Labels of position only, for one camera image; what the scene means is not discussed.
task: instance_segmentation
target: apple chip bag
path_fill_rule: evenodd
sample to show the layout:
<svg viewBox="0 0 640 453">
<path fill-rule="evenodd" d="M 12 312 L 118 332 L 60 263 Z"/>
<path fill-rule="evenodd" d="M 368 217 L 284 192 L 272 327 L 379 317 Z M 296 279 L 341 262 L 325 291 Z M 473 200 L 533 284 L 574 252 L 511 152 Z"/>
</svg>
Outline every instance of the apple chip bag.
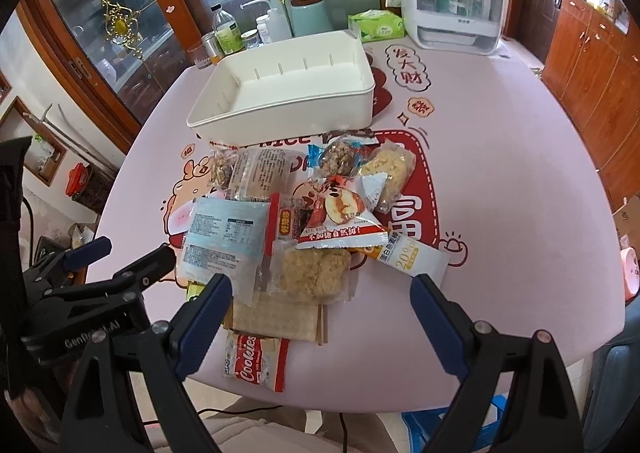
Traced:
<svg viewBox="0 0 640 453">
<path fill-rule="evenodd" d="M 361 176 L 326 179 L 297 249 L 386 245 L 386 227 L 367 209 L 367 203 Z"/>
</svg>

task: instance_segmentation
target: glass cup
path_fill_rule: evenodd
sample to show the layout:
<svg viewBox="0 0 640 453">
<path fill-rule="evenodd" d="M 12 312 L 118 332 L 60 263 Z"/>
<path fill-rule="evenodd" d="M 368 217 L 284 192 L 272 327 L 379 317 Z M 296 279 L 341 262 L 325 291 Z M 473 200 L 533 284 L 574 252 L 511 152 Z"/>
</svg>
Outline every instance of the glass cup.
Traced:
<svg viewBox="0 0 640 453">
<path fill-rule="evenodd" d="M 211 59 L 204 49 L 202 43 L 197 43 L 187 51 L 189 61 L 198 68 L 207 68 L 211 64 Z"/>
</svg>

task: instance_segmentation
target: black cable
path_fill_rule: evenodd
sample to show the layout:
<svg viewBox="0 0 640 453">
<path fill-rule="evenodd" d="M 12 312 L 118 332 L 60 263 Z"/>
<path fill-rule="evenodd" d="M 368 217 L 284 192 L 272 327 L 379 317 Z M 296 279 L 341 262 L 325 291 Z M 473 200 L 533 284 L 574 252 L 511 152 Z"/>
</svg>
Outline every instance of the black cable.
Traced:
<svg viewBox="0 0 640 453">
<path fill-rule="evenodd" d="M 22 203 L 27 207 L 27 211 L 29 211 L 29 221 L 31 223 L 31 229 L 29 231 L 29 267 L 33 267 L 33 210 L 31 210 L 31 205 L 25 197 L 22 197 Z"/>
<path fill-rule="evenodd" d="M 344 422 L 344 415 L 342 413 L 338 415 L 340 416 L 340 424 L 342 425 L 342 453 L 347 453 L 347 441 L 349 439 L 349 435 L 347 435 L 347 425 Z"/>
<path fill-rule="evenodd" d="M 218 413 L 224 413 L 225 415 L 245 415 L 246 413 L 253 413 L 254 411 L 265 411 L 267 409 L 278 409 L 281 407 L 282 407 L 282 404 L 278 406 L 267 406 L 267 407 L 261 407 L 261 408 L 247 409 L 244 411 L 226 411 L 224 409 L 203 408 L 198 410 L 197 414 L 200 415 L 201 413 L 206 413 L 208 411 L 216 411 Z M 160 422 L 159 420 L 145 420 L 145 422 L 143 422 L 142 424 L 144 426 L 147 426 L 149 424 L 158 424 L 159 422 Z"/>
</svg>

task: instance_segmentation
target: red cookies label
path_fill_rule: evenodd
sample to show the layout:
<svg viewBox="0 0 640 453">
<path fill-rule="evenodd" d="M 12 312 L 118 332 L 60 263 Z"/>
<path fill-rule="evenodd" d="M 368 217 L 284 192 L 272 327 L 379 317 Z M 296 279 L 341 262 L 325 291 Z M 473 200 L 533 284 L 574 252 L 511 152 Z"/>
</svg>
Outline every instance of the red cookies label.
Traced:
<svg viewBox="0 0 640 453">
<path fill-rule="evenodd" d="M 254 336 L 238 336 L 234 375 L 254 385 L 262 380 L 262 348 Z"/>
</svg>

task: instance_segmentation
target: door handle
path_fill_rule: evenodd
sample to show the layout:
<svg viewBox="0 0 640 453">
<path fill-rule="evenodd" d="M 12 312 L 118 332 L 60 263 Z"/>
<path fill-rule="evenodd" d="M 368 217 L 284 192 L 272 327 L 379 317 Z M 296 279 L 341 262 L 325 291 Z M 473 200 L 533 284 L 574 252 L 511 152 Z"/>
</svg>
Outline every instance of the door handle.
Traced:
<svg viewBox="0 0 640 453">
<path fill-rule="evenodd" d="M 76 76 L 78 76 L 78 79 L 82 79 L 82 74 L 80 73 L 80 70 L 78 70 L 78 67 L 76 66 L 76 64 L 73 61 L 71 61 L 71 59 L 69 59 L 67 63 L 69 63 L 69 66 L 71 67 L 71 69 L 75 72 Z"/>
<path fill-rule="evenodd" d="M 82 75 L 84 77 L 86 77 L 88 80 L 93 79 L 91 72 L 89 72 L 89 70 L 86 69 L 86 67 L 84 66 L 84 63 L 82 63 L 82 60 L 80 58 L 76 58 L 76 64 L 78 65 L 78 68 L 80 68 L 80 71 L 82 72 Z"/>
</svg>

